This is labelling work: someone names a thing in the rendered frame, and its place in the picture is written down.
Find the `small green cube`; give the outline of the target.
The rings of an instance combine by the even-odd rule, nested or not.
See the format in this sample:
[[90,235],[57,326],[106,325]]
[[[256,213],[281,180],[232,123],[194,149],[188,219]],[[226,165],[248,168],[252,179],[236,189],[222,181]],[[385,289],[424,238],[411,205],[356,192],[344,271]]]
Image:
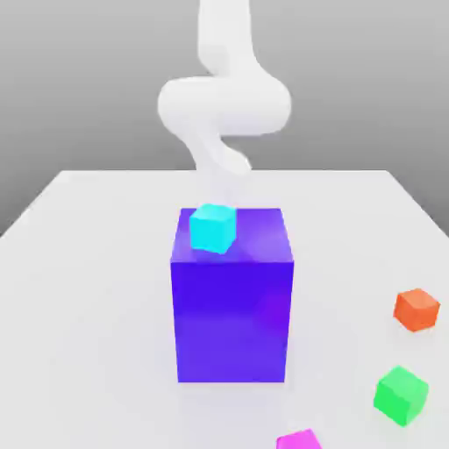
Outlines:
[[429,384],[401,366],[392,368],[377,383],[374,407],[396,424],[409,425],[422,411]]

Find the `small orange cube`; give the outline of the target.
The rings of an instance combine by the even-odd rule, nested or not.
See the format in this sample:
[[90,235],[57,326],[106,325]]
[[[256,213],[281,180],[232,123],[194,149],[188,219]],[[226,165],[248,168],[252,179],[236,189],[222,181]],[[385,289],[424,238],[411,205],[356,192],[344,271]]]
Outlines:
[[393,316],[409,331],[432,328],[437,321],[440,302],[422,289],[400,292]]

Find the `small magenta cube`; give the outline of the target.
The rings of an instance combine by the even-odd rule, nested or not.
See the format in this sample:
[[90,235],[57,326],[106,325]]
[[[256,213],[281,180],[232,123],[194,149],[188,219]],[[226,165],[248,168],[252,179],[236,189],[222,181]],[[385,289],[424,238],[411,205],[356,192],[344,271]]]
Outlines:
[[322,449],[312,429],[297,431],[276,440],[275,449]]

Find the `small cyan cube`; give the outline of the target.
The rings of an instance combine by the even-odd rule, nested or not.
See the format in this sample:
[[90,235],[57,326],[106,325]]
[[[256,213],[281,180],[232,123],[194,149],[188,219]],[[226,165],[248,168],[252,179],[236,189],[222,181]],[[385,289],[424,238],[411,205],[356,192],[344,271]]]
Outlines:
[[193,249],[224,254],[237,235],[237,210],[206,203],[189,217],[190,245]]

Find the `large purple box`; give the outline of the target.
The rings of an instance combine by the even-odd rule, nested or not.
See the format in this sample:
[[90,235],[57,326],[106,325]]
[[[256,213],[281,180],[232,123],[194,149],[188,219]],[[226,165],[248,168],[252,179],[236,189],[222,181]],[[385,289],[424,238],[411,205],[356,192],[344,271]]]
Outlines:
[[282,211],[239,209],[224,254],[191,248],[192,213],[170,260],[178,380],[284,381],[295,262]]

